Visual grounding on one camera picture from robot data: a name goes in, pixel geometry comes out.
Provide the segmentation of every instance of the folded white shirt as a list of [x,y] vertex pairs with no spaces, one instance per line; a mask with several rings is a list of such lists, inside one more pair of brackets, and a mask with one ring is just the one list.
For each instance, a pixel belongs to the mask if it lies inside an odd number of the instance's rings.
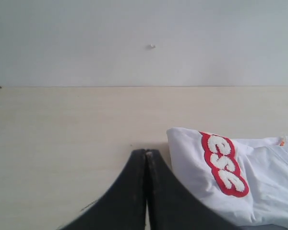
[[167,131],[172,169],[202,203],[237,226],[288,228],[288,137],[228,139]]

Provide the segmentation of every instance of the wooden surface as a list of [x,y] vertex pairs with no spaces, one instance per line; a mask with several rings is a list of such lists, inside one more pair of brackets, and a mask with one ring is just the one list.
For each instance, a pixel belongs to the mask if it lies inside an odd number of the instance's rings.
[[54,230],[166,130],[288,135],[288,87],[0,89],[0,230]]

